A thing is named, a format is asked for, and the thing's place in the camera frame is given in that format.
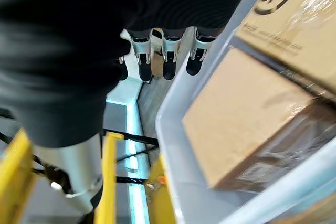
gray floor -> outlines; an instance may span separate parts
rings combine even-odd
[[[184,34],[176,62],[176,73],[180,69],[185,57],[190,50],[193,28],[188,28]],[[143,134],[156,138],[155,118],[156,114],[170,88],[173,80],[167,81],[164,78],[153,77],[150,83],[144,83],[138,98],[138,107],[143,128]]]

